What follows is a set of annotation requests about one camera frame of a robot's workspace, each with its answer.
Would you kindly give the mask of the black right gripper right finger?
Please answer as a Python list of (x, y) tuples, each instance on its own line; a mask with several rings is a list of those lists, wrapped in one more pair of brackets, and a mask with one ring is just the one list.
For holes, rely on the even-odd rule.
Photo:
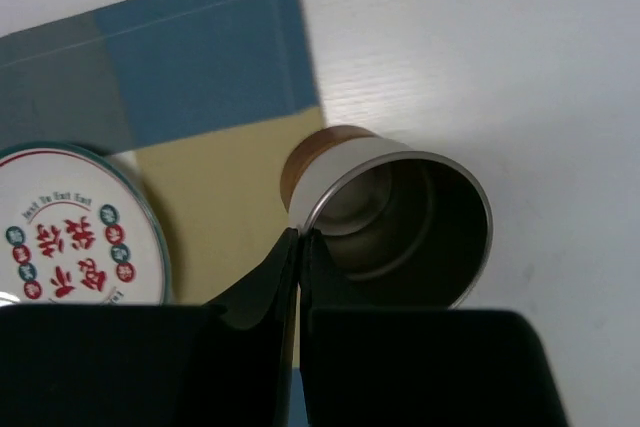
[(520, 314), (370, 305), (318, 231), (299, 264), (310, 425), (568, 424), (544, 346)]

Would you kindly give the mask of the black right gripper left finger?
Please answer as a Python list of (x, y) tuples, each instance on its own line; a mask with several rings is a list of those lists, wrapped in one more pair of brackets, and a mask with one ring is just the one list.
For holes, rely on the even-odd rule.
[(299, 236), (197, 306), (1, 310), (5, 426), (283, 426)]

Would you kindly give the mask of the steel cup wooden base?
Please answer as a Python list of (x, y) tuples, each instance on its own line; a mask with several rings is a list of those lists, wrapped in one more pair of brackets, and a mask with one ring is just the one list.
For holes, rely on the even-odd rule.
[(493, 218), (459, 163), (365, 128), (321, 129), (289, 154), (280, 197), (291, 226), (324, 243), (319, 271), (376, 306), (453, 307), (489, 257)]

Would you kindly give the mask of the white plate red characters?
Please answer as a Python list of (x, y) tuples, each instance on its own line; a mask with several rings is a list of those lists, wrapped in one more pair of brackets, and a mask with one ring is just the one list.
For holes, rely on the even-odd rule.
[(58, 142), (2, 150), (2, 305), (161, 305), (170, 298), (162, 229), (121, 171)]

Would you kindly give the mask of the blue beige cloth placemat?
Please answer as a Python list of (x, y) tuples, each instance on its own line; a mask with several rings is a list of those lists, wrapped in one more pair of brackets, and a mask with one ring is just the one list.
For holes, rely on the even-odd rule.
[(1, 40), (1, 152), (58, 142), (121, 171), (162, 229), (168, 302), (264, 258), (285, 159), (322, 123), (301, 0), (127, 0)]

